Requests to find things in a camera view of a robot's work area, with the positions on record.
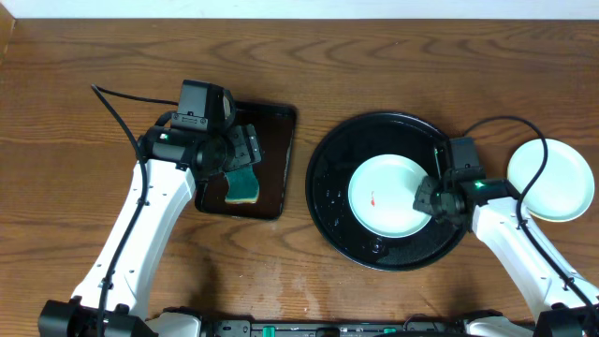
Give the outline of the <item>green yellow sponge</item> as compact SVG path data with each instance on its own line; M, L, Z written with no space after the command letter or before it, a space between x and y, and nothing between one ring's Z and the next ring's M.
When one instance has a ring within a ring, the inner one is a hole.
M259 182L252 166L225 173L228 191L227 204L254 204L259 198Z

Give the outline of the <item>mint plate with red stain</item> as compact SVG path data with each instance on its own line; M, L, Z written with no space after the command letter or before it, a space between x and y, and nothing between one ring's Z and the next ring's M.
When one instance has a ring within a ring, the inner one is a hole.
M549 139L546 166L524 199L529 213L550 222L580 217L592 204L595 191L591 167L570 145ZM507 178L521 192L538 171L544 157L540 139L516 149L507 165Z

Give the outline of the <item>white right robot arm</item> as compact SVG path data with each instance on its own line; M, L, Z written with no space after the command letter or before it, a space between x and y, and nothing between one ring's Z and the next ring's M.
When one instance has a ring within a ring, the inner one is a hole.
M442 183L426 176L413 208L472 231L491 250L525 299L534 336L598 334L598 287L548 240L509 181Z

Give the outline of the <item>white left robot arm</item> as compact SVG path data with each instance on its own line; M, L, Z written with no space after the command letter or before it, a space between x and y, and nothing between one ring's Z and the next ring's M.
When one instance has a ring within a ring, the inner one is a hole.
M197 185L220 173L239 176L261 160L252 125L226 130L152 126L134 144L139 157L124 206L94 266L67 302L49 300L42 336L198 336L185 308L148 317L158 264Z

